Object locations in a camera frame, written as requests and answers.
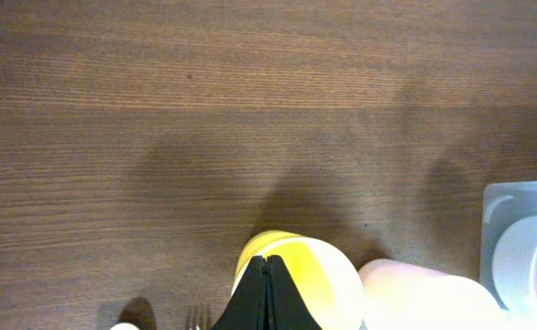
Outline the grey plastic spoon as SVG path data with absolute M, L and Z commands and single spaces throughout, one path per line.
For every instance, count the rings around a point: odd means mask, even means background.
M 118 323 L 112 326 L 109 330 L 140 330 L 140 328 L 130 323 Z

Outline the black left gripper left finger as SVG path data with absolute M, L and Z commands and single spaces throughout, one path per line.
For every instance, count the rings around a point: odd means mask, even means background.
M 267 262 L 253 257 L 212 330 L 263 330 L 267 308 Z

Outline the grey plastic fork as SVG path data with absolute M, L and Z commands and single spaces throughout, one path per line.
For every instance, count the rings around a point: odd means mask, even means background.
M 190 306 L 185 321 L 185 330 L 210 330 L 211 312 L 209 304 Z

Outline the white plastic bowl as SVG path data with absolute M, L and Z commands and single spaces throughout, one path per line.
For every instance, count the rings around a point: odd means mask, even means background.
M 500 237 L 492 259 L 492 277 L 499 298 L 512 313 L 531 320 L 532 257 L 537 246 L 537 215 L 512 224 Z

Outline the yellow plastic cup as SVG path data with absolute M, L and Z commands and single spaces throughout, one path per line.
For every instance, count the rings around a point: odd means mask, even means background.
M 269 230 L 244 246 L 236 267 L 235 295 L 249 261 L 278 255 L 317 324 L 326 330 L 365 329 L 365 297 L 351 261 L 337 247 L 290 232 Z

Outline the clear plastic storage bin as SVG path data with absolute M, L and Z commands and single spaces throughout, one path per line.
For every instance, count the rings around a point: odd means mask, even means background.
M 496 245 L 512 224 L 537 215 L 537 181 L 492 183 L 483 194 L 480 248 L 480 283 L 493 294 L 499 306 L 508 310 L 499 298 L 492 277 L 492 259 Z

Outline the pink plastic cup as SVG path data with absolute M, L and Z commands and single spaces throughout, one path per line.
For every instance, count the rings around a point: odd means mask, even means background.
M 466 277 L 375 259 L 358 272 L 369 329 L 500 329 L 504 317 L 482 285 Z

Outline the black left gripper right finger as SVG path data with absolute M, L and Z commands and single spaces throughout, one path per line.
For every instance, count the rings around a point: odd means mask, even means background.
M 266 329 L 322 329 L 309 312 L 282 257 L 267 258 L 266 275 Z

